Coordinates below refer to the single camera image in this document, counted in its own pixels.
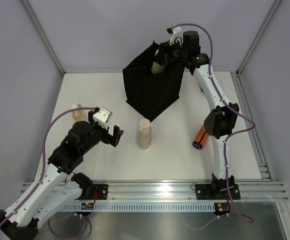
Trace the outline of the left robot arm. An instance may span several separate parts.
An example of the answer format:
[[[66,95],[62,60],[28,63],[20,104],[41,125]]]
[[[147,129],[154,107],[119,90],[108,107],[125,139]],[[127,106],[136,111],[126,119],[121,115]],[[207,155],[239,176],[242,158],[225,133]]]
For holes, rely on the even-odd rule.
[[[59,209],[72,200],[96,198],[93,181],[73,171],[83,156],[99,142],[116,147],[124,131],[114,126],[109,133],[112,112],[104,107],[88,107],[88,120],[73,124],[49,158],[43,154],[39,179],[11,206],[0,210],[0,231],[11,240],[32,240],[38,230]]]

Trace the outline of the beige pump bottle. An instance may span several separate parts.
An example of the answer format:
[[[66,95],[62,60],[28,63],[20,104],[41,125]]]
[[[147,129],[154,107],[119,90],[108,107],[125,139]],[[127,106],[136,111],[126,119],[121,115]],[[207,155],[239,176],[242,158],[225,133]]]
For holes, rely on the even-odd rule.
[[[146,118],[139,122],[138,145],[142,150],[146,150],[151,145],[152,130],[150,121]]]

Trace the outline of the green bottle white cap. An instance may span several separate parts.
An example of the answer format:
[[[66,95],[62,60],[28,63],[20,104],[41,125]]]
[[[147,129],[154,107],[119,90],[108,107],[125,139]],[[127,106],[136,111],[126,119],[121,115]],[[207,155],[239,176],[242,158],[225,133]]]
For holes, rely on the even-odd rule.
[[[167,65],[167,54],[162,50],[156,50],[151,67],[152,74],[163,72]]]

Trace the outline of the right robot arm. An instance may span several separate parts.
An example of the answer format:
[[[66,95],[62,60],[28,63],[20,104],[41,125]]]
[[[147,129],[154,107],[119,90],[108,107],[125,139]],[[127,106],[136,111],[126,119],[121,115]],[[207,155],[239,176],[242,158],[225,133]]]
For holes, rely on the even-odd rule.
[[[159,46],[156,62],[159,64],[182,63],[198,81],[208,101],[210,113],[204,121],[207,135],[211,137],[214,170],[210,183],[194,183],[198,200],[239,200],[238,185],[232,174],[226,151],[228,137],[236,125],[239,106],[231,103],[216,80],[211,56],[201,53],[197,31],[183,32],[180,27],[169,28],[170,40]]]

